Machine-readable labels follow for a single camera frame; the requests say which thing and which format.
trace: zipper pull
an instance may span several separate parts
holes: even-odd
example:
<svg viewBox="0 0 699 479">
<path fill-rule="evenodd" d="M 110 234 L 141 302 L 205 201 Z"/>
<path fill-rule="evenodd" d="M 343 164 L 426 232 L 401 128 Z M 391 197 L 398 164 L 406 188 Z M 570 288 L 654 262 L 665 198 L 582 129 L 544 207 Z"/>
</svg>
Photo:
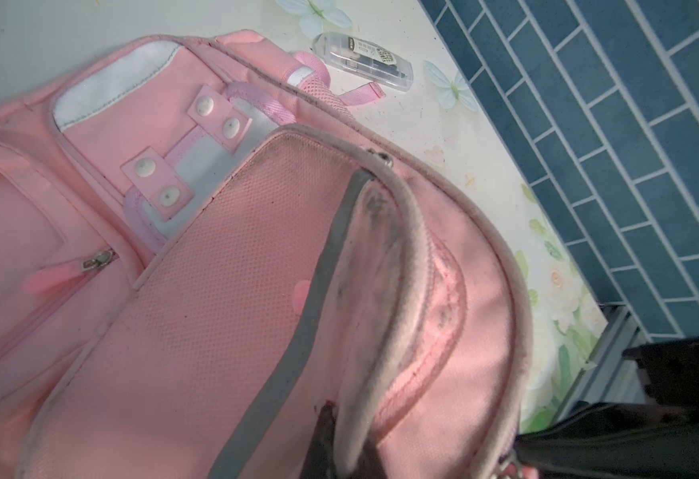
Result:
<svg viewBox="0 0 699 479">
<path fill-rule="evenodd" d="M 523 479 L 523 465 L 517 458 L 517 453 L 512 449 L 499 460 L 498 465 L 490 474 L 490 479 Z"/>
<path fill-rule="evenodd" d="M 26 277 L 20 285 L 20 290 L 38 296 L 90 271 L 100 270 L 112 263 L 113 259 L 115 259 L 115 252 L 105 250 L 83 260 L 67 261 L 67 263 L 45 267 Z"/>
</svg>

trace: label on pen case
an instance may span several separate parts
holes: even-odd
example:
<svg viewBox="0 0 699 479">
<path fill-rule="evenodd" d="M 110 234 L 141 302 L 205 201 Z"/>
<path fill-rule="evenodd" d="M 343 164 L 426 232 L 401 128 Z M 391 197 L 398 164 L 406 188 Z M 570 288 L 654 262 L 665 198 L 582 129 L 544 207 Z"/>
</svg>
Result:
<svg viewBox="0 0 699 479">
<path fill-rule="evenodd" d="M 394 59 L 394 54 L 389 50 L 379 47 L 377 44 L 349 37 L 349 50 L 372 58 L 375 61 L 380 61 L 386 65 L 397 64 L 397 61 Z"/>
</svg>

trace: pink strap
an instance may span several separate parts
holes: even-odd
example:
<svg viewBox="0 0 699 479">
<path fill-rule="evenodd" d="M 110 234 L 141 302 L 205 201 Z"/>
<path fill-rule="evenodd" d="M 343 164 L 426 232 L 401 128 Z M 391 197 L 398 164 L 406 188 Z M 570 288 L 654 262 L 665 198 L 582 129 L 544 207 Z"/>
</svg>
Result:
<svg viewBox="0 0 699 479">
<path fill-rule="evenodd" d="M 382 90 L 381 86 L 374 81 L 339 95 L 339 99 L 347 107 L 367 105 L 368 103 L 381 100 L 384 97 L 386 97 L 386 94 Z"/>
<path fill-rule="evenodd" d="M 317 58 L 316 55 L 299 50 L 293 53 L 293 57 L 296 58 L 299 63 L 303 63 L 306 67 L 312 68 L 320 78 L 320 81 L 325 83 L 326 87 L 331 86 L 331 74 L 328 72 L 328 67 L 326 67 L 325 63 Z M 359 107 L 381 100 L 384 97 L 386 97 L 386 94 L 382 90 L 382 87 L 378 83 L 372 81 L 371 83 L 366 83 L 359 88 L 339 95 L 339 100 L 347 107 Z"/>
</svg>

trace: white reflective strip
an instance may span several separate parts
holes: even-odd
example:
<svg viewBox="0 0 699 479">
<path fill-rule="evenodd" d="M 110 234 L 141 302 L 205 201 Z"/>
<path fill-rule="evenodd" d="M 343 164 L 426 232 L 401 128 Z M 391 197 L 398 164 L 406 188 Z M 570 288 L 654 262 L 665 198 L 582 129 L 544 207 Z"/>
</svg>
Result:
<svg viewBox="0 0 699 479">
<path fill-rule="evenodd" d="M 57 127 L 64 131 L 111 107 L 163 71 L 181 47 L 165 40 L 146 43 L 77 83 L 54 105 Z"/>
<path fill-rule="evenodd" d="M 288 77 L 288 85 L 293 85 L 297 87 L 299 83 L 301 83 L 305 78 L 307 78 L 309 75 L 312 73 L 315 73 L 315 71 L 310 68 L 310 67 L 301 67 L 297 69 L 295 72 L 291 73 L 291 76 Z"/>
</svg>

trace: backpack zipper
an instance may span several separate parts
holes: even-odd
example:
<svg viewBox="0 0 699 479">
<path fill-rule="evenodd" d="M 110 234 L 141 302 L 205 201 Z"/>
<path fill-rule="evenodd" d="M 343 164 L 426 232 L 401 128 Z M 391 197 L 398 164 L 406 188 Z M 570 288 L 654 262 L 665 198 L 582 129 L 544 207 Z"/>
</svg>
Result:
<svg viewBox="0 0 699 479">
<path fill-rule="evenodd" d="M 93 256 L 83 260 L 69 261 L 58 266 L 44 268 L 30 275 L 28 280 L 23 283 L 22 287 L 28 287 L 30 289 L 36 287 L 39 289 L 38 285 L 33 284 L 32 278 L 45 275 L 40 281 L 40 283 L 44 285 L 41 291 L 48 291 L 51 287 L 58 287 L 60 284 L 75 278 L 79 278 L 79 280 L 69 285 L 56 297 L 39 306 L 35 311 L 28 314 L 22 321 L 19 321 L 11 330 L 0 337 L 0 359 L 6 356 L 6 354 L 14 349 L 24 338 L 38 329 L 48 317 L 62 307 L 63 304 L 80 291 L 89 281 L 94 279 L 96 273 L 103 270 L 117 257 L 118 255 L 115 254 L 113 250 L 99 251 Z"/>
</svg>

